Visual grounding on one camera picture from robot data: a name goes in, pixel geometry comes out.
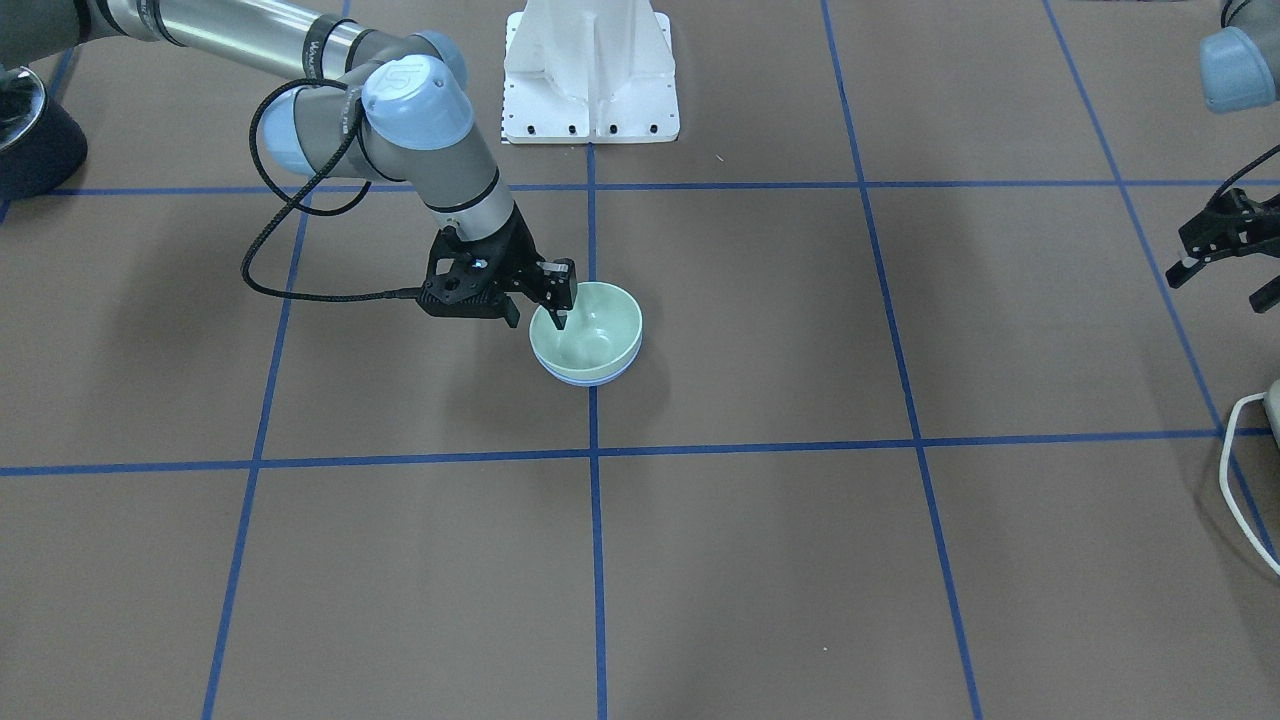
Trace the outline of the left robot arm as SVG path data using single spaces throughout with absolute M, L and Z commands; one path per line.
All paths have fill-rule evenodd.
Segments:
M 1220 28 L 1199 44 L 1206 106 L 1217 114 L 1267 108 L 1279 96 L 1279 4 L 1222 1 Z M 1239 187 L 1252 170 L 1277 158 L 1271 147 L 1228 177 L 1179 228 L 1184 254 L 1166 272 L 1179 290 L 1211 264 L 1261 254 L 1277 258 L 1279 199 L 1257 200 Z

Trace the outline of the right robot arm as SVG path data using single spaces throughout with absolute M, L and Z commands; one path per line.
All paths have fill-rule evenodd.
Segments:
M 513 295 L 563 329 L 577 296 L 575 264 L 539 254 L 477 127 L 468 70 L 445 35 L 390 35 L 288 1 L 5 1 L 3 146 L 28 147 L 50 97 L 17 117 L 23 67 L 100 38 L 192 47 L 282 79 L 250 122 L 250 156 L 282 209 L 241 263 L 255 292 L 294 302 L 411 300 L 440 318 L 517 327 Z M 370 293 L 301 293 L 259 283 L 252 265 L 292 213 L 316 217 L 311 192 L 328 178 L 408 184 L 438 231 L 424 279 Z

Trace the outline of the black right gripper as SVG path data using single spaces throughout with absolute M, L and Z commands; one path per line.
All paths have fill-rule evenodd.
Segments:
M 517 208 L 495 233 L 480 240 L 465 241 L 456 229 L 436 232 L 428 274 L 416 295 L 416 304 L 426 314 L 499 319 L 516 328 L 516 293 L 545 309 L 558 331 L 566 328 L 577 297 L 573 260 L 540 255 Z

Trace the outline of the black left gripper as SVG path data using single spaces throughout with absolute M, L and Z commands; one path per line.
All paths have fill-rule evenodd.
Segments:
M 1263 254 L 1279 258 L 1279 196 L 1263 201 L 1249 199 L 1244 190 L 1233 188 L 1210 202 L 1180 229 L 1184 258 L 1165 272 L 1170 290 L 1181 288 L 1201 270 L 1201 264 Z M 1280 302 L 1280 277 L 1249 295 L 1253 313 L 1265 314 Z

